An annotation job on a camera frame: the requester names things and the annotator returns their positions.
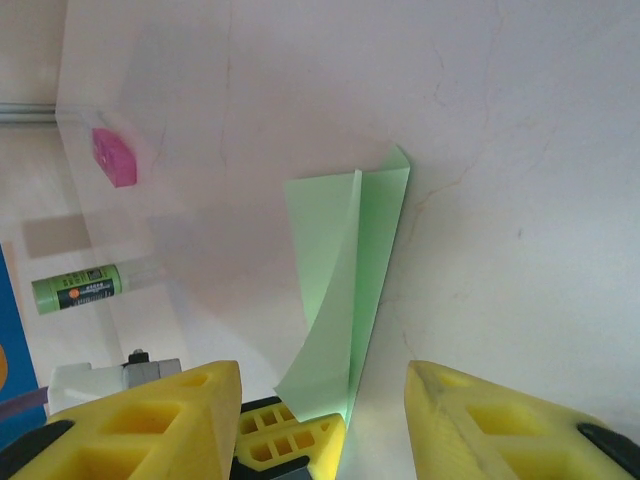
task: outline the pink eraser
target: pink eraser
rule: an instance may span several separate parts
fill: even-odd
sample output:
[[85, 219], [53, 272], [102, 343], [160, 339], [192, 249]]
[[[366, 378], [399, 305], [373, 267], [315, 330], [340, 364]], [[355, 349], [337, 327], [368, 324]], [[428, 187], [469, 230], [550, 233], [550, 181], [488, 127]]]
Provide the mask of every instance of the pink eraser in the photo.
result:
[[138, 181], [136, 157], [122, 139], [107, 128], [94, 128], [93, 157], [114, 187], [129, 187]]

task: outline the yellow plastic part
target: yellow plastic part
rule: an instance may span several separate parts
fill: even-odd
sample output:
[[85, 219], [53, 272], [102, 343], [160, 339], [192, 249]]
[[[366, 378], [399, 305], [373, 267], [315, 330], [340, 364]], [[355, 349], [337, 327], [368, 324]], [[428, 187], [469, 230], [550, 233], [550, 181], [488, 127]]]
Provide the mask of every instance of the yellow plastic part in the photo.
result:
[[240, 415], [235, 456], [264, 471], [306, 455], [314, 480], [334, 480], [346, 433], [340, 414], [298, 423], [284, 403], [276, 403]]
[[578, 430], [583, 413], [431, 362], [411, 362], [405, 410], [418, 480], [632, 479]]
[[241, 402], [238, 364], [215, 362], [64, 410], [12, 480], [228, 480]]

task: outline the green origami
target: green origami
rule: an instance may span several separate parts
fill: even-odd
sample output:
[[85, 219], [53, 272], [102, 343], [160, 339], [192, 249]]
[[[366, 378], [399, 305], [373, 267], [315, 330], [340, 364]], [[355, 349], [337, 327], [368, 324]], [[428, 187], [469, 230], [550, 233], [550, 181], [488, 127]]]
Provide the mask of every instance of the green origami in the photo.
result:
[[300, 422], [351, 420], [408, 178], [394, 147], [380, 171], [285, 186], [310, 331], [275, 390]]

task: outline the glue stick label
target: glue stick label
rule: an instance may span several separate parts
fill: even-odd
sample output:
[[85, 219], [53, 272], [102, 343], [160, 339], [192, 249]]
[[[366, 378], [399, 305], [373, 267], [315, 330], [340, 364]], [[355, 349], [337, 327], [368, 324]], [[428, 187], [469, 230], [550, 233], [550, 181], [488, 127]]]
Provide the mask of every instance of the glue stick label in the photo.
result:
[[49, 279], [56, 292], [60, 309], [83, 305], [122, 292], [120, 275], [115, 265], [81, 270]]

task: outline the blue object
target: blue object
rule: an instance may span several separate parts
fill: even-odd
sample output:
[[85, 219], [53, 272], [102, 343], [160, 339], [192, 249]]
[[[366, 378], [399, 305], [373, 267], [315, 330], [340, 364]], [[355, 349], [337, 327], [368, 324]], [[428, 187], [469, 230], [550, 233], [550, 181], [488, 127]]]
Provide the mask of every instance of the blue object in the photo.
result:
[[[18, 306], [11, 288], [7, 264], [0, 245], [0, 346], [7, 361], [7, 379], [0, 387], [0, 402], [36, 390], [38, 382], [33, 371], [27, 339], [24, 336]], [[4, 448], [34, 428], [44, 425], [43, 407], [32, 408], [0, 423], [0, 448]]]

